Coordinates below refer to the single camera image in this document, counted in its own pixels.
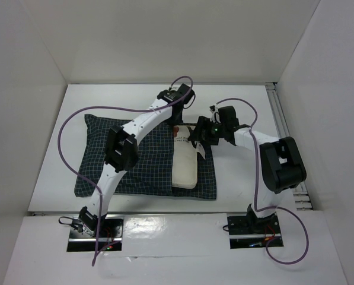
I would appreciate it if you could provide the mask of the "cream pillow with bear print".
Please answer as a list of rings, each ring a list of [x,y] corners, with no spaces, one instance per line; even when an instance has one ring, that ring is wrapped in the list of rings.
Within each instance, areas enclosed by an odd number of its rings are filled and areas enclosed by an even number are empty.
[[[172,187],[193,189],[198,181],[198,159],[200,154],[206,158],[200,142],[189,141],[194,126],[176,125],[173,127],[174,152],[172,166]]]

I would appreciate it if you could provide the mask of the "dark checked pillowcase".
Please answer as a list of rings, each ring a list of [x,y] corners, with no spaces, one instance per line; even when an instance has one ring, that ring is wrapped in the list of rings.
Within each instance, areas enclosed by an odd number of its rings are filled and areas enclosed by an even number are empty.
[[[77,178],[74,187],[76,197],[89,197],[94,184],[99,181],[103,170],[104,149],[109,130],[122,126],[126,120],[110,119],[86,114],[87,145],[79,173],[87,178]],[[139,160],[127,172],[116,188],[117,194],[156,195],[169,197],[192,197],[215,200],[217,195],[214,160],[211,147],[204,145],[205,155],[197,155],[197,184],[193,189],[172,186],[174,140],[171,126],[161,123],[153,129],[139,145]]]

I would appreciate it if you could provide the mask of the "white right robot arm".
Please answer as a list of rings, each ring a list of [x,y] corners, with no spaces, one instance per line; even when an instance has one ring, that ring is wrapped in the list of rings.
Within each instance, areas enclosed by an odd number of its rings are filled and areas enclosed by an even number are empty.
[[[232,106],[210,107],[210,118],[200,116],[189,136],[194,143],[218,145],[223,139],[236,147],[253,152],[255,158],[255,189],[242,227],[251,233],[261,232],[280,206],[284,191],[296,188],[307,178],[307,171],[292,137],[273,137],[240,124]]]

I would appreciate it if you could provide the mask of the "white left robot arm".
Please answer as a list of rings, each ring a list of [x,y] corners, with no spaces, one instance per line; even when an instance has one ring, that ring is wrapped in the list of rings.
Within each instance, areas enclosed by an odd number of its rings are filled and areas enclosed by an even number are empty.
[[[177,90],[169,88],[160,92],[138,117],[109,130],[101,176],[91,199],[79,212],[85,233],[98,237],[103,232],[110,200],[122,177],[138,162],[141,141],[160,123],[180,118],[184,105],[193,97],[192,86],[181,84]]]

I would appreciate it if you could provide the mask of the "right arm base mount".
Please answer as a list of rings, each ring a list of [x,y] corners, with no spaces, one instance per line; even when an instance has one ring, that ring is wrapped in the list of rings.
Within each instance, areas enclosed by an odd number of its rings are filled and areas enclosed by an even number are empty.
[[[259,225],[250,225],[246,216],[228,216],[222,230],[229,235],[231,249],[283,247],[279,220],[274,215],[269,221]]]

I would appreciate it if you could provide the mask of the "aluminium frame rail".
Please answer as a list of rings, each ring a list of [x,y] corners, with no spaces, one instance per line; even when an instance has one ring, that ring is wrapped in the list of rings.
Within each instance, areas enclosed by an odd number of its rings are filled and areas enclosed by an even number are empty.
[[[276,83],[266,83],[265,87],[278,135],[282,139],[282,145],[287,148],[283,157],[287,158],[287,164],[292,168],[294,179],[304,178],[306,172],[304,171],[303,161],[298,154],[298,146],[296,145],[295,139],[289,132],[282,105],[277,94]],[[294,189],[292,189],[292,193],[297,210],[311,211],[314,209],[304,181],[300,181],[299,184],[296,184]]]

